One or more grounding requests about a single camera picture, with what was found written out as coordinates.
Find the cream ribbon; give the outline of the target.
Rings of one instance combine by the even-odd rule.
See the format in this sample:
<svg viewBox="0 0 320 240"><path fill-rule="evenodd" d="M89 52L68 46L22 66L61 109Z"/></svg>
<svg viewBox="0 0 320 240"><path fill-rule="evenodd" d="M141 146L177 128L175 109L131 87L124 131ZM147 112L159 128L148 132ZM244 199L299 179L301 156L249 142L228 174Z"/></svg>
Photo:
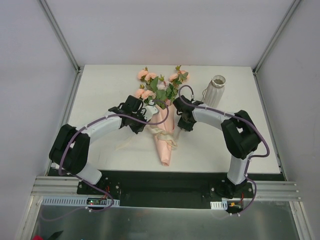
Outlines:
<svg viewBox="0 0 320 240"><path fill-rule="evenodd" d="M154 126L146 126L142 132L142 135L144 137L152 136L153 138L155 138L156 146L158 146L160 143L165 143L172 148L178 147L179 134L180 130L178 131L177 135L175 135L174 132L168 132L162 128ZM117 144L114 149L118 151L120 149L127 148L131 144L131 142L136 139L136 136L136 134L129 136L122 143Z"/></svg>

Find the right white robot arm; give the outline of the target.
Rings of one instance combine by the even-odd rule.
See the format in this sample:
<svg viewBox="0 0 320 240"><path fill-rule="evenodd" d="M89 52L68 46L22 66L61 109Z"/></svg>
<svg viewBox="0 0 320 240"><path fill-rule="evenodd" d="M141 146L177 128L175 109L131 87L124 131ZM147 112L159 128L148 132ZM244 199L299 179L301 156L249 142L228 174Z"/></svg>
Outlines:
<svg viewBox="0 0 320 240"><path fill-rule="evenodd" d="M231 160L225 180L215 188L215 193L228 199L237 197L247 183L250 157L262 141L248 113L244 110L224 113L183 95L173 105L180 116L177 124L180 129L191 132L195 123L204 123L222 131Z"/></svg>

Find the pink flowers with green leaves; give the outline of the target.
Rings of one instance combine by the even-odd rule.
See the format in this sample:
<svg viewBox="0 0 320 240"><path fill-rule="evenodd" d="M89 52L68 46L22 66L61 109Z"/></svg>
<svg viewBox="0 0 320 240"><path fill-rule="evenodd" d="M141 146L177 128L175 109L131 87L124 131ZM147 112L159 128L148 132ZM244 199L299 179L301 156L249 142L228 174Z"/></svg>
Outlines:
<svg viewBox="0 0 320 240"><path fill-rule="evenodd" d="M168 79L162 74L157 75L150 72L145 67L137 74L137 79L141 84L134 96L145 104L148 104L151 100L157 100L156 104L161 109L165 109L177 98L179 88L188 81L189 76L189 73L182 70L180 65L175 67L175 73Z"/></svg>

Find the pink paper wrapping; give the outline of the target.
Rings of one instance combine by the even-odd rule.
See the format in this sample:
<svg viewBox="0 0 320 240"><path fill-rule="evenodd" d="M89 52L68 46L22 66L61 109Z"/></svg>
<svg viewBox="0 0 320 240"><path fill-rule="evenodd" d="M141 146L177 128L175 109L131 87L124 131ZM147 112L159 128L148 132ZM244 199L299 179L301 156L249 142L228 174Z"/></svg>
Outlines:
<svg viewBox="0 0 320 240"><path fill-rule="evenodd" d="M161 124L150 125L149 129L153 135L160 162L165 167L168 167L171 163L172 148L178 146L174 137L176 108L171 104L168 109L167 119Z"/></svg>

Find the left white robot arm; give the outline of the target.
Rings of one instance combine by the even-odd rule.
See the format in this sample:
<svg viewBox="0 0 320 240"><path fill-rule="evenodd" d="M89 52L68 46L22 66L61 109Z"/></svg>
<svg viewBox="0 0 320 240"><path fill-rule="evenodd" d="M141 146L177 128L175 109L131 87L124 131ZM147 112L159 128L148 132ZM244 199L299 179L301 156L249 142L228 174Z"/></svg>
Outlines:
<svg viewBox="0 0 320 240"><path fill-rule="evenodd" d="M88 188L94 194L102 194L106 183L101 179L102 172L88 162L90 145L106 134L127 126L138 134L158 112L153 102L144 105L142 100L130 95L125 102L109 108L104 116L82 127L63 125L51 147L49 159L63 171L89 182Z"/></svg>

